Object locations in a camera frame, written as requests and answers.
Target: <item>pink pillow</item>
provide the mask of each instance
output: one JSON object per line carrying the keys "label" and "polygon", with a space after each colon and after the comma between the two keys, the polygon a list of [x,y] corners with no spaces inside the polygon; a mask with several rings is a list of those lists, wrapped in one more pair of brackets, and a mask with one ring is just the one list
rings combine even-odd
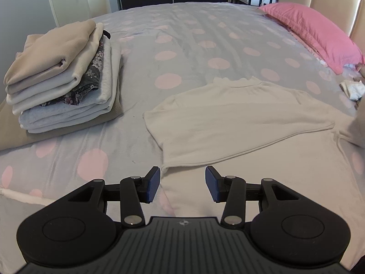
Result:
{"label": "pink pillow", "polygon": [[336,74],[342,74],[346,64],[365,63],[357,45],[318,11],[290,2],[267,4],[260,9],[287,25],[315,48]]}

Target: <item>bed sheet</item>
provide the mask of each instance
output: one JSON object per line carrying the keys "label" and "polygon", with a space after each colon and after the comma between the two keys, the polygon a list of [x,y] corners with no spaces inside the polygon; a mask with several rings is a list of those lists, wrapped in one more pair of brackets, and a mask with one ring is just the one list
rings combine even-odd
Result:
{"label": "bed sheet", "polygon": [[[39,204],[46,205],[94,178],[112,184],[161,165],[161,150],[148,133],[142,114],[170,95],[211,83],[216,76],[230,80],[255,76],[307,91],[346,114],[355,114],[354,103],[338,84],[359,74],[345,69],[342,75],[335,75],[285,28],[262,16],[255,7],[164,4],[118,11],[98,17],[95,22],[103,22],[111,40],[122,46],[123,116],[0,152],[3,274],[15,272],[24,263],[16,244],[16,228],[42,207]],[[343,149],[357,185],[365,194],[364,151],[349,143]],[[147,220],[151,215],[175,215],[162,188],[152,204],[143,205],[143,210]],[[220,217],[220,211],[204,207],[202,211],[204,216]],[[118,220],[118,205],[111,203],[108,214]]]}

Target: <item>stack of folded clothes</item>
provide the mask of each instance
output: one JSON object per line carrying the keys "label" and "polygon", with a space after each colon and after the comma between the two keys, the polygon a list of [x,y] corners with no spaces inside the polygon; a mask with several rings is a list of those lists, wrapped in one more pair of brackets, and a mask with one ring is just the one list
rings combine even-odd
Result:
{"label": "stack of folded clothes", "polygon": [[[102,23],[87,20],[27,37],[23,52],[17,53],[4,77],[7,97],[0,105],[0,141],[8,142],[0,142],[0,150],[74,132],[121,114],[120,45],[111,43],[103,29]],[[5,138],[8,134],[12,141]]]}

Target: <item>crosshair logo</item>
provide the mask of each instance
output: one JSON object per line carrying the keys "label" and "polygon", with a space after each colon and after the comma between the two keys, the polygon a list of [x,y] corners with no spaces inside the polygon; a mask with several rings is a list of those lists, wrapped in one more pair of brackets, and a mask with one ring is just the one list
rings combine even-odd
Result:
{"label": "crosshair logo", "polygon": [[179,221],[179,225],[186,226],[188,224],[189,224],[189,222],[186,219]]}

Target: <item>headboard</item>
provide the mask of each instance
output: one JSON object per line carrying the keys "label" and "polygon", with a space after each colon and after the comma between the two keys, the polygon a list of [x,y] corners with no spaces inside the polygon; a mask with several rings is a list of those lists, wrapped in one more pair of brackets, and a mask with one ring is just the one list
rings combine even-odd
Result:
{"label": "headboard", "polygon": [[333,21],[365,54],[365,0],[279,0],[307,5]]}

